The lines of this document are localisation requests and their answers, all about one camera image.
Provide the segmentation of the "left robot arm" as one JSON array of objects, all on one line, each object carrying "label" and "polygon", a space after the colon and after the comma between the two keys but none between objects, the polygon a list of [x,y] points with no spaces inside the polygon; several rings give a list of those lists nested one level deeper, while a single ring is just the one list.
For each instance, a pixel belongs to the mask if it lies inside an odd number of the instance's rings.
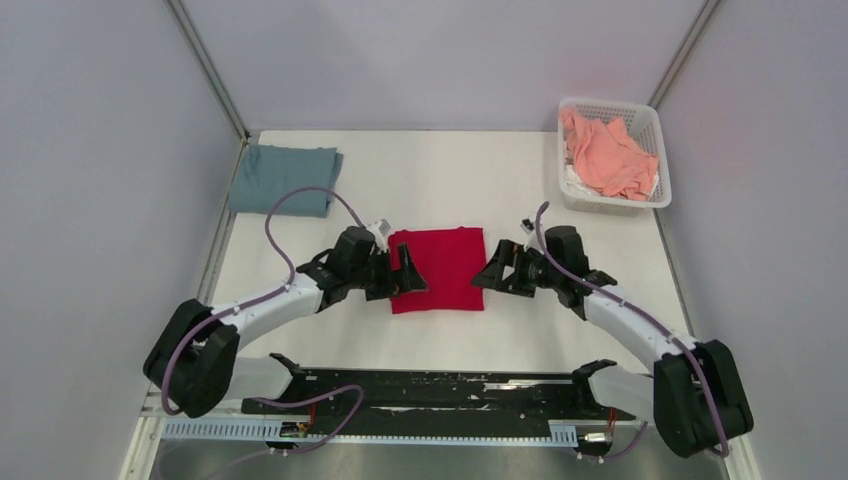
[{"label": "left robot arm", "polygon": [[306,399],[280,356],[240,358],[239,351],[296,319],[312,316],[361,289],[369,301],[428,288],[409,248],[396,248],[376,226],[350,226],[336,244],[298,266],[289,282],[258,297],[207,306],[181,303],[148,354],[142,371],[164,394],[170,414],[198,418],[225,400],[267,399],[279,412],[297,412]]}]

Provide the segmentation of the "red t shirt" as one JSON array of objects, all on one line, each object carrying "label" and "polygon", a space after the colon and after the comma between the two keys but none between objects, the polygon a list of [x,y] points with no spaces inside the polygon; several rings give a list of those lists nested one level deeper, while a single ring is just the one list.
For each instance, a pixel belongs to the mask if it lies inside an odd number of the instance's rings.
[{"label": "red t shirt", "polygon": [[472,279],[486,265],[481,227],[400,230],[389,237],[392,266],[399,266],[398,247],[408,247],[427,289],[391,300],[395,315],[432,310],[482,311],[483,291]]}]

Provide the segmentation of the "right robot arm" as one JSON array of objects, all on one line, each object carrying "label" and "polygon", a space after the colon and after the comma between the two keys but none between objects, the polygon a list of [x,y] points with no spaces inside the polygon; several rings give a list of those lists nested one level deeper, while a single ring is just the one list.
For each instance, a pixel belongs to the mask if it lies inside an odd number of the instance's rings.
[{"label": "right robot arm", "polygon": [[636,374],[598,360],[575,370],[580,383],[570,392],[571,403],[580,415],[592,418],[612,407],[646,420],[682,458],[705,450],[726,456],[729,440],[753,430],[729,347],[678,334],[626,300],[616,279],[591,267],[575,227],[551,227],[528,245],[500,241],[472,283],[527,298],[539,289],[552,290],[564,307],[612,336],[645,366],[646,373]]}]

